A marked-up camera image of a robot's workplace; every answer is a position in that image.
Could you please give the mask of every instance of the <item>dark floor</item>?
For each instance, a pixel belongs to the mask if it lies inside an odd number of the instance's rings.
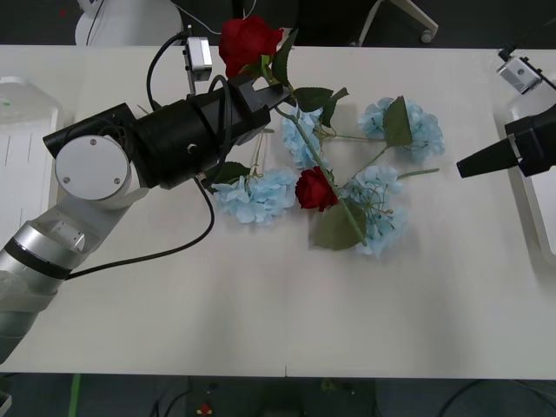
[[[8,417],[68,415],[72,376],[19,374]],[[262,414],[265,404],[302,410],[307,417],[549,417],[556,386],[539,381],[322,380],[290,378],[215,378],[133,375],[83,375],[77,417],[193,417],[204,403],[211,417],[289,417]],[[187,398],[169,404],[192,388]]]
[[[258,0],[255,14],[274,27],[294,27],[300,1],[314,0]],[[371,0],[354,1],[364,4],[367,10],[373,4]],[[414,1],[440,26],[433,43],[428,45],[436,48],[499,48],[529,28],[556,17],[554,0]],[[215,31],[232,17],[231,0],[175,0],[175,3]],[[246,9],[250,9],[251,1],[245,0],[245,4]],[[334,7],[329,9],[330,19],[334,21]],[[0,1],[0,43],[74,44],[74,29],[79,16],[81,12],[76,0]],[[211,43],[218,42],[217,36],[209,34],[189,17],[183,15],[183,18],[186,23],[193,24],[195,33],[208,35]],[[364,46],[423,47],[425,45],[420,42],[422,29],[411,17],[386,2],[379,9]],[[358,34],[361,27],[353,27],[353,30]],[[556,48],[556,24],[532,36],[523,47]]]

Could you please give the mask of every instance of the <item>white plastic container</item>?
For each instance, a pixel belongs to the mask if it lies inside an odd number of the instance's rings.
[[[505,108],[503,122],[537,115],[556,103],[556,91],[542,83],[524,96],[517,96]],[[528,178],[521,175],[544,258],[556,266],[556,167]]]
[[[54,98],[21,78],[0,77],[0,246],[56,204],[54,160],[43,137],[62,124]]]

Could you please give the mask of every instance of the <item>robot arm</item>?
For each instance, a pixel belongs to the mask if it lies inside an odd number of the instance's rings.
[[[210,74],[205,41],[190,37],[186,45],[193,87]],[[226,89],[189,95],[139,119],[120,104],[44,137],[67,195],[26,222],[0,252],[0,363],[134,202],[153,187],[172,189],[204,177],[231,146],[249,141],[270,122],[270,110],[289,93],[281,85],[257,91],[253,82],[240,75],[227,80]],[[230,124],[222,117],[227,106]]]
[[[502,50],[504,65],[498,73],[520,94],[535,89],[543,81],[556,86],[533,67],[527,58],[511,56]],[[524,176],[537,175],[556,165],[556,105],[535,116],[527,116],[505,126],[506,139],[497,142],[457,163],[460,176],[486,174],[519,166]]]

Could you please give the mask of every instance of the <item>green cable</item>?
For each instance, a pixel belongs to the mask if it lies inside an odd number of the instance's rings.
[[[77,399],[79,398],[79,386],[81,385],[81,374],[73,374],[71,381],[71,396],[69,398],[68,417],[77,417]]]

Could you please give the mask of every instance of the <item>red rose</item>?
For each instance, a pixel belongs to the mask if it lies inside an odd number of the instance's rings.
[[[318,207],[319,211],[324,211],[326,207],[338,202],[338,197],[319,167],[301,172],[301,178],[295,185],[295,195],[302,209]]]
[[[274,55],[281,33],[270,29],[258,16],[228,20],[222,27],[218,49],[226,63],[226,76],[237,76],[245,65],[257,63],[261,55]]]

